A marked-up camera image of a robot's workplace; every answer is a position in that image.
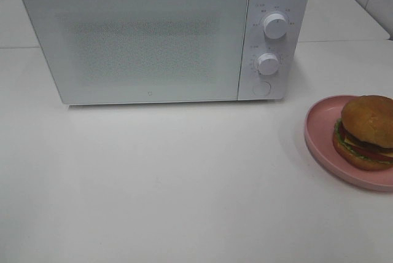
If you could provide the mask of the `round white door button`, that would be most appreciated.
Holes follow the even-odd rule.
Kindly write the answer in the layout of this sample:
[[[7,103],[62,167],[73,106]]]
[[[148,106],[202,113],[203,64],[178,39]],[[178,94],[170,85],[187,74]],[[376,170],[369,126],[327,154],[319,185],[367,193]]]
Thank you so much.
[[[265,98],[271,92],[271,84],[269,82],[263,81],[254,85],[252,91],[258,98]]]

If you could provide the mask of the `white microwave door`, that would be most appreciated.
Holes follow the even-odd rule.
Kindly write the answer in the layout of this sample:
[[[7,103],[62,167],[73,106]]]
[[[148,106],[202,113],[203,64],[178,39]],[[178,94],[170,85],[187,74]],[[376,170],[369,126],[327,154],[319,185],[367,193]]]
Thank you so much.
[[[235,100],[248,0],[23,0],[64,104]]]

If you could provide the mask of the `pink round plate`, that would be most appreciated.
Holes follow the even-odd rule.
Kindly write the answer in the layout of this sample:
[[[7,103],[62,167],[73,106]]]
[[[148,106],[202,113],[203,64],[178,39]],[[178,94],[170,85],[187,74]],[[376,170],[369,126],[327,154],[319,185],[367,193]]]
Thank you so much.
[[[354,98],[354,95],[330,96],[310,107],[304,124],[307,148],[316,162],[337,178],[363,189],[392,192],[391,168],[383,171],[360,170],[342,158],[333,146],[335,122],[340,118],[344,105]]]

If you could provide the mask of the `burger with lettuce and tomato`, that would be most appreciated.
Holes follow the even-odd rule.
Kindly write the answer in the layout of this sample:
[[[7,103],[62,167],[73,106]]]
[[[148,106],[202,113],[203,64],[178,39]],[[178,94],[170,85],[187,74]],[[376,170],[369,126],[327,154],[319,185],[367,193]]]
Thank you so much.
[[[392,168],[392,99],[364,95],[349,100],[335,122],[332,143],[358,169]]]

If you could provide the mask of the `lower white microwave knob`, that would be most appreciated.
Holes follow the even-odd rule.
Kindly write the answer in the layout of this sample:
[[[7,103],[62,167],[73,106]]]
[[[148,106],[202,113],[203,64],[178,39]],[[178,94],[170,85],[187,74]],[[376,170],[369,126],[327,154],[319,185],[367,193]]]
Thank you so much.
[[[264,53],[255,61],[258,72],[264,76],[273,75],[279,69],[279,60],[273,53]]]

